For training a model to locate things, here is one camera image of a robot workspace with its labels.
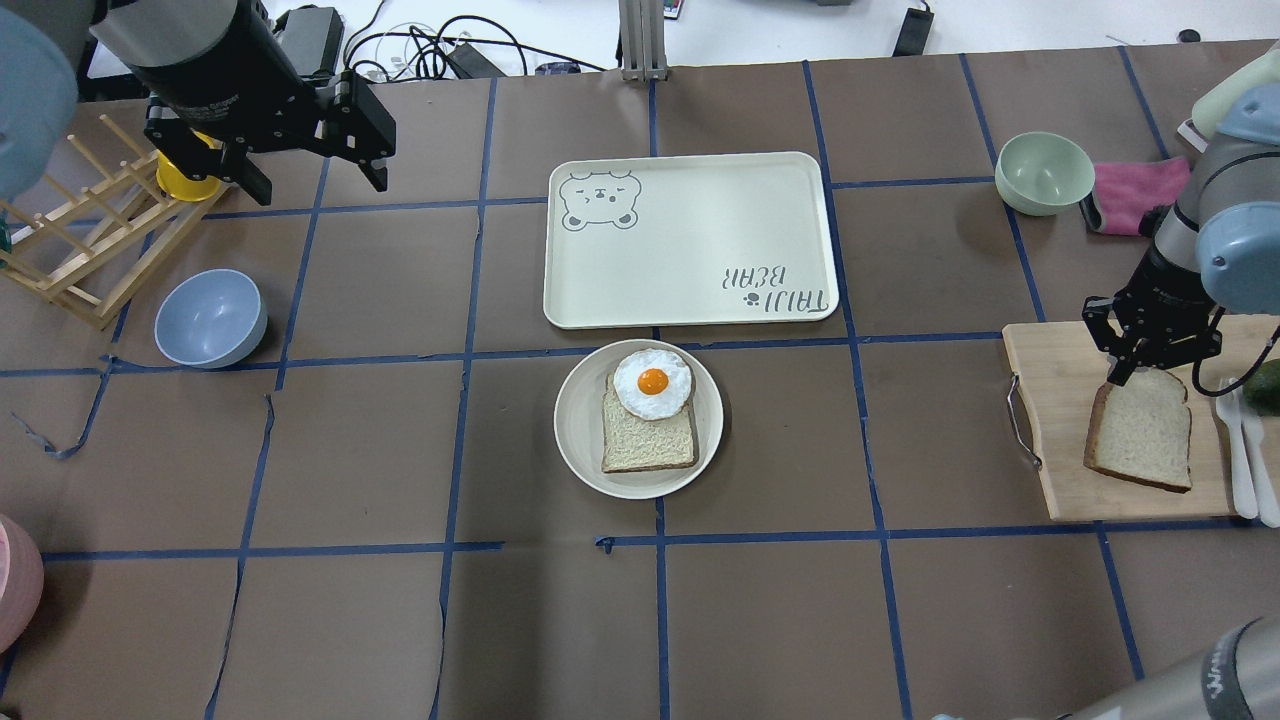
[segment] pink bowl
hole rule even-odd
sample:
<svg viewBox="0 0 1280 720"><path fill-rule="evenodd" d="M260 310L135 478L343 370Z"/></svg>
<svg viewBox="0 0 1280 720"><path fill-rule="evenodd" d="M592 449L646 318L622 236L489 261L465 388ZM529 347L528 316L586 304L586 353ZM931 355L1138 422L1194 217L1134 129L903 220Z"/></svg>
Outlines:
<svg viewBox="0 0 1280 720"><path fill-rule="evenodd" d="M45 589L45 564L36 542L0 515L0 652L27 629Z"/></svg>

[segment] white rectangular tray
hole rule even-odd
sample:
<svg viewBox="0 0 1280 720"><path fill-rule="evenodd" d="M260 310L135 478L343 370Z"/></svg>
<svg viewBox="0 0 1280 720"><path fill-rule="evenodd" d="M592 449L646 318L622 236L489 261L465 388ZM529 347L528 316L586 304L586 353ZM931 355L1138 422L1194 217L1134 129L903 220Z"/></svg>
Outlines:
<svg viewBox="0 0 1280 720"><path fill-rule="evenodd" d="M837 295L822 174L804 152L552 173L543 313L557 327L820 320Z"/></svg>

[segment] brown tabletop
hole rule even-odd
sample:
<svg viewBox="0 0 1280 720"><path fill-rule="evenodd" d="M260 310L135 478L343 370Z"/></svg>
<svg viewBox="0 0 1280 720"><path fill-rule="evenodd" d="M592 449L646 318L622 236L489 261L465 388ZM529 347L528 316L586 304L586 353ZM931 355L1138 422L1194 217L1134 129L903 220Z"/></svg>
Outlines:
<svg viewBox="0 0 1280 720"><path fill-rule="evenodd" d="M388 86L389 192L264 158L275 202L224 199L105 333L0 286L0 414L83 441L55 460L0 419L0 512L47 569L0 711L1052 717L1280 611L1258 525L1048 520L1000 329L1075 319L1146 242L1015 215L992 184L1029 129L1097 161L1185 152L1190 104L1267 46ZM77 124L114 163L102 110ZM829 319L543 318L556 165L773 150L822 165ZM55 156L64 184L91 172ZM212 266L257 281L268 338L227 372L173 368L155 311ZM726 436L687 488L614 500L563 464L552 406L593 348L650 336L707 365Z"/></svg>

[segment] wooden cutting board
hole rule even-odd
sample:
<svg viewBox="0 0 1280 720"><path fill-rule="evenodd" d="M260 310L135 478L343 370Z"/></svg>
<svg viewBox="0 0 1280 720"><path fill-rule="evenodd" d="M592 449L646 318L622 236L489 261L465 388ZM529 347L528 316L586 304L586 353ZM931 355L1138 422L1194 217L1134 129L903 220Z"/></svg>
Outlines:
<svg viewBox="0 0 1280 720"><path fill-rule="evenodd" d="M1270 315L1222 318L1222 355L1204 361L1201 382L1217 388L1224 377L1249 368L1276 328ZM1213 401L1192 387L1192 368L1171 370L1188 389L1192 410L1192 489L1175 493L1120 480L1084 466L1084 438L1093 396L1110 365L1084 323L1032 323L1004 329L1010 369L1029 420L1028 441L1041 457L1041 484L1053 520L1124 520L1234 515L1226 428ZM1280 350L1274 354L1280 357ZM1272 483L1280 477L1280 418L1263 418L1263 455ZM1028 437L1028 428L1023 428Z"/></svg>

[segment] cutting board handle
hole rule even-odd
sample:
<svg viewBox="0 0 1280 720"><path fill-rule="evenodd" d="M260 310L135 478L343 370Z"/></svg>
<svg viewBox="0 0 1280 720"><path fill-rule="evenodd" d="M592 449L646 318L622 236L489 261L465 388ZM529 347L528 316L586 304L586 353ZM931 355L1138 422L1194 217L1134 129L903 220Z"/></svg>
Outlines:
<svg viewBox="0 0 1280 720"><path fill-rule="evenodd" d="M1009 383L1009 395L1005 396L1005 404L1009 405L1009 424L1014 427L1014 437L1018 438L1018 445L1023 446L1023 450L1025 450L1027 455L1032 459L1032 465L1036 465L1036 469L1039 470L1044 461L1039 459L1039 455L1036 455L1036 451L1032 450L1029 445L1027 445L1027 441L1023 439L1023 430L1018 427L1018 413L1014 410L1014 395L1018 393L1018 373L1014 373L1012 379Z"/></svg>

